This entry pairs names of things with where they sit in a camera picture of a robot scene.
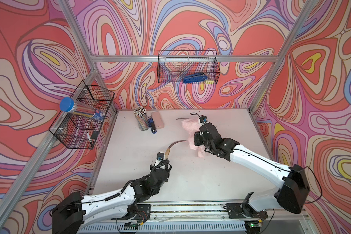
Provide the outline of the pink terry rag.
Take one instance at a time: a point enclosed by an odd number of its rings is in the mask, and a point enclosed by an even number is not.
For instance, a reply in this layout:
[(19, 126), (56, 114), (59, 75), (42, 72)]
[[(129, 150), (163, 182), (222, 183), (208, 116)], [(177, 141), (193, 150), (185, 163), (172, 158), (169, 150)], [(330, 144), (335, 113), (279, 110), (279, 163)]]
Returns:
[(187, 142), (189, 144), (190, 149), (197, 151), (199, 158), (205, 157), (205, 146), (195, 146), (194, 135), (196, 132), (199, 132), (200, 122), (199, 119), (186, 119), (181, 122), (182, 128), (187, 131), (189, 134)]

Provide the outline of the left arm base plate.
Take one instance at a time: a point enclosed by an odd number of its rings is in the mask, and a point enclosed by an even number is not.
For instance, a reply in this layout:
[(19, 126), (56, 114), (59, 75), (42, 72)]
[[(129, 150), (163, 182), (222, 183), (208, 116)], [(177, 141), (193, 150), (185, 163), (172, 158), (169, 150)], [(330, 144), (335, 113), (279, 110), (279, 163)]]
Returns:
[(133, 204), (129, 206), (121, 206), (113, 209), (113, 215), (111, 215), (109, 219), (146, 221), (150, 218), (150, 212), (150, 204)]

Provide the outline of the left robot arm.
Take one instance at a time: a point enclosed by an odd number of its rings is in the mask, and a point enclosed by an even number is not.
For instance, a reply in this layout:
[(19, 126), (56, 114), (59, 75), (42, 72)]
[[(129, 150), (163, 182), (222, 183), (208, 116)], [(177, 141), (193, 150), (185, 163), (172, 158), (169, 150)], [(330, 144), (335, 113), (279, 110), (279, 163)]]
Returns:
[(146, 216), (137, 204), (160, 192), (169, 180), (171, 168), (169, 160), (157, 160), (148, 175), (128, 181), (121, 189), (92, 196), (73, 192), (51, 210), (52, 233), (75, 234), (100, 221)]

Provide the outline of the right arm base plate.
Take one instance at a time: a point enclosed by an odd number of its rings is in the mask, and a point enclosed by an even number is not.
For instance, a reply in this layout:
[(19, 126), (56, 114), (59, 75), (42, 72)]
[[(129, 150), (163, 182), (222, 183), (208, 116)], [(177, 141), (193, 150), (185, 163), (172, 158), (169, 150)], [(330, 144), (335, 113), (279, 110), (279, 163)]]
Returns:
[(223, 209), (228, 212), (229, 219), (247, 218), (265, 220), (268, 218), (268, 214), (265, 210), (257, 212), (249, 205), (249, 198), (253, 194), (253, 192), (250, 192), (241, 203), (227, 203), (223, 206)]

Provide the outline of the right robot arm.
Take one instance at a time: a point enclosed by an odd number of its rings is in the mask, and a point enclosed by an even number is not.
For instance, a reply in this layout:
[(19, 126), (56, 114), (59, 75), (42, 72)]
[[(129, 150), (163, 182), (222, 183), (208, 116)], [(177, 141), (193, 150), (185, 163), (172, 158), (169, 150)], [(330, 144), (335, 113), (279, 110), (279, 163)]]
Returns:
[(240, 208), (246, 217), (268, 209), (282, 208), (293, 214), (303, 210), (310, 192), (305, 169), (297, 164), (290, 167), (267, 159), (249, 150), (238, 141), (222, 138), (211, 123), (194, 132), (194, 145), (204, 146), (205, 152), (245, 166), (270, 181), (274, 188), (262, 193), (250, 192)]

